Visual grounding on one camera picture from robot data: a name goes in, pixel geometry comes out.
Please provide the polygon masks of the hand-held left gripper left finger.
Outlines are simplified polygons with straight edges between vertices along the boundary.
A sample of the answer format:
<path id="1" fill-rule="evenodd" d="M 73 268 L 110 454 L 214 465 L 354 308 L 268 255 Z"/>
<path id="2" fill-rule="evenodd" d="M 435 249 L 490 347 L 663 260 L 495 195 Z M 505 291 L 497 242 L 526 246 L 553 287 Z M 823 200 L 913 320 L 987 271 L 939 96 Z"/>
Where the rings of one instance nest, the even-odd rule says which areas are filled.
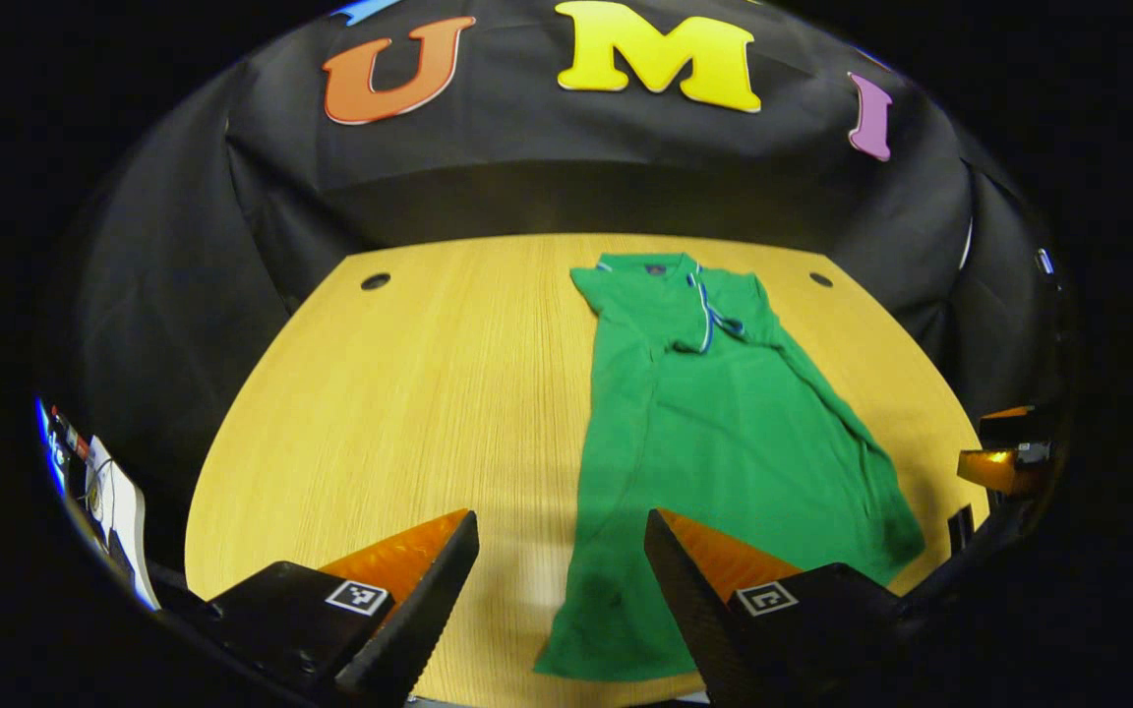
<path id="1" fill-rule="evenodd" d="M 324 568 L 272 561 L 210 600 L 172 592 L 161 615 L 289 707 L 401 707 L 478 551 L 475 511 L 459 509 Z"/>

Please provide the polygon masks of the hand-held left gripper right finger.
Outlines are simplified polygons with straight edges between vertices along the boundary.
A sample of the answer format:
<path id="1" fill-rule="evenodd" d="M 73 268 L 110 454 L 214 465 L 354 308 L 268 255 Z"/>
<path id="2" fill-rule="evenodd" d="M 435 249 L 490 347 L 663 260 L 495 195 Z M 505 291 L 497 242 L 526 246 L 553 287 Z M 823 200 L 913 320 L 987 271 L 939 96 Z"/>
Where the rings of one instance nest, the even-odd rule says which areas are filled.
<path id="1" fill-rule="evenodd" d="M 644 555 L 715 707 L 908 707 L 898 597 L 847 564 L 801 570 L 668 509 Z"/>

